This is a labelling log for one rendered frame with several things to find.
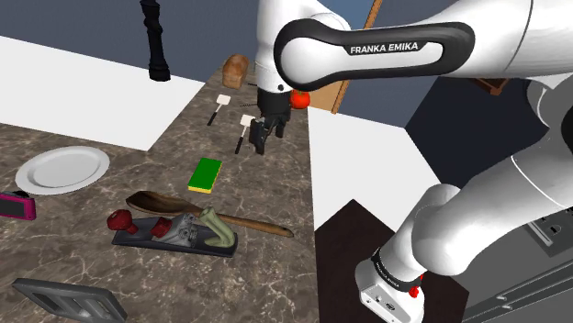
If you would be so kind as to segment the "grey cabinet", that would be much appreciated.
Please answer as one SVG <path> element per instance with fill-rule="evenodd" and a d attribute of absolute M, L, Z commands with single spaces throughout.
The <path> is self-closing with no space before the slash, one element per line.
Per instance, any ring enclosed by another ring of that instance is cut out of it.
<path fill-rule="evenodd" d="M 527 223 L 455 278 L 469 291 L 462 323 L 573 323 L 573 207 Z"/>

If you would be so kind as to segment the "brown bread loaf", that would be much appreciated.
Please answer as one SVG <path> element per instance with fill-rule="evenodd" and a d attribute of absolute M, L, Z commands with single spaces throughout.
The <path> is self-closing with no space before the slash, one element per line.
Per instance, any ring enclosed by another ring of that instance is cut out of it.
<path fill-rule="evenodd" d="M 241 54 L 231 55 L 222 68 L 222 84 L 231 89 L 240 89 L 247 75 L 249 60 Z"/>

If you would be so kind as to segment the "grey hand plane, red knobs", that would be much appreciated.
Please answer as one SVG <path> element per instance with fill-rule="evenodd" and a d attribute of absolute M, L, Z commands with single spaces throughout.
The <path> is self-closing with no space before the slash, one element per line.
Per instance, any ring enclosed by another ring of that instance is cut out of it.
<path fill-rule="evenodd" d="M 238 245 L 237 234 L 211 207 L 199 217 L 184 213 L 135 219 L 127 209 L 119 209 L 107 218 L 107 227 L 115 231 L 112 243 L 121 246 L 231 258 Z"/>

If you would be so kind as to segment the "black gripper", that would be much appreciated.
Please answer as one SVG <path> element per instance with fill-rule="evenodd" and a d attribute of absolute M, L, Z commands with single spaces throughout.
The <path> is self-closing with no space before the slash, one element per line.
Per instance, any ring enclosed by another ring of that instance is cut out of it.
<path fill-rule="evenodd" d="M 257 106 L 262 117 L 251 120 L 249 142 L 252 143 L 257 154 L 263 155 L 265 142 L 271 131 L 264 117 L 277 117 L 275 120 L 275 135 L 282 139 L 291 116 L 290 93 L 271 93 L 258 88 Z"/>

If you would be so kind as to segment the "red tomato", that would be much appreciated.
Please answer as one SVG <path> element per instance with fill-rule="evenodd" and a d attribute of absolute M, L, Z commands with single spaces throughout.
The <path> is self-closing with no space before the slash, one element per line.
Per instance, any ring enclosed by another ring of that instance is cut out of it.
<path fill-rule="evenodd" d="M 306 109 L 310 104 L 310 95 L 308 92 L 292 90 L 289 103 L 293 109 Z"/>

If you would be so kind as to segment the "brown wooden spoon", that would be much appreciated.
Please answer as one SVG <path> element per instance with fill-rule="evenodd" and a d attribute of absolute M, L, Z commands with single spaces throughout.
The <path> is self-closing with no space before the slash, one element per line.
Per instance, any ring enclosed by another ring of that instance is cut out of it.
<path fill-rule="evenodd" d="M 152 191 L 138 191 L 126 199 L 126 204 L 144 213 L 172 217 L 184 213 L 190 213 L 198 217 L 203 211 L 203 208 L 196 206 L 183 198 L 162 195 Z M 227 216 L 221 213 L 218 213 L 218 217 L 222 221 L 233 225 L 251 228 L 287 238 L 294 237 L 294 233 L 290 229 L 276 224 L 242 217 Z"/>

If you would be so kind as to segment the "grey compartment tray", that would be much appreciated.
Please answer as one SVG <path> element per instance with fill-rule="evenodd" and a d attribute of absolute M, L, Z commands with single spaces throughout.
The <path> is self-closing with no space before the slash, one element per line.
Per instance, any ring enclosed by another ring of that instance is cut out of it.
<path fill-rule="evenodd" d="M 105 288 L 17 278 L 12 286 L 47 312 L 81 323 L 126 323 L 128 314 Z"/>

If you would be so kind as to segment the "wooden door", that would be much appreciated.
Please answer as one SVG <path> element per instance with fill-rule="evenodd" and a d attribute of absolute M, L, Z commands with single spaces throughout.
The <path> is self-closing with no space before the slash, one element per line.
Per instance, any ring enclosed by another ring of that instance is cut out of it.
<path fill-rule="evenodd" d="M 382 2 L 383 0 L 371 1 L 368 16 L 366 17 L 365 23 L 361 25 L 363 29 L 369 29 L 374 26 Z M 349 83 L 348 80 L 340 81 L 311 92 L 310 105 L 318 109 L 329 111 L 332 114 L 337 114 Z"/>

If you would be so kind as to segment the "dark robot stand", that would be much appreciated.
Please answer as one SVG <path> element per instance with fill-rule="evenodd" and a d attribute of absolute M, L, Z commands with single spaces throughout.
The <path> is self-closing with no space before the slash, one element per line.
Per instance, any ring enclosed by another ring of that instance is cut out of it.
<path fill-rule="evenodd" d="M 386 323 L 361 304 L 356 265 L 394 231 L 351 200 L 315 231 L 320 323 Z M 453 278 L 426 273 L 422 323 L 461 323 L 468 291 Z"/>

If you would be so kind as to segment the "white plate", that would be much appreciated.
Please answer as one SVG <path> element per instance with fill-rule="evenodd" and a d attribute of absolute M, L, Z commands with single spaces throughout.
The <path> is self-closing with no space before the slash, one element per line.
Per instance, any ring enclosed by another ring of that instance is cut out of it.
<path fill-rule="evenodd" d="M 62 195 L 87 187 L 108 170 L 110 159 L 100 149 L 69 146 L 45 151 L 17 171 L 17 187 L 33 195 Z"/>

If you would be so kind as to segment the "black pepper mill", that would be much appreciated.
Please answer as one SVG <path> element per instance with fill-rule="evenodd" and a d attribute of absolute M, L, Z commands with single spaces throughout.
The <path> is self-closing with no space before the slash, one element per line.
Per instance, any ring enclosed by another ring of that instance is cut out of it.
<path fill-rule="evenodd" d="M 140 0 L 140 6 L 150 49 L 149 77 L 156 82 L 170 81 L 171 73 L 163 53 L 163 28 L 159 22 L 160 5 L 156 0 Z"/>

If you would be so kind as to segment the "green and yellow sponge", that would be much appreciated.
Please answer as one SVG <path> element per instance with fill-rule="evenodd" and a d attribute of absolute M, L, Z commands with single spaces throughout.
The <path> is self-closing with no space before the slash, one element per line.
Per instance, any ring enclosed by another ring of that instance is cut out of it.
<path fill-rule="evenodd" d="M 201 158 L 189 179 L 187 189 L 189 191 L 210 194 L 219 176 L 221 165 L 222 161 Z"/>

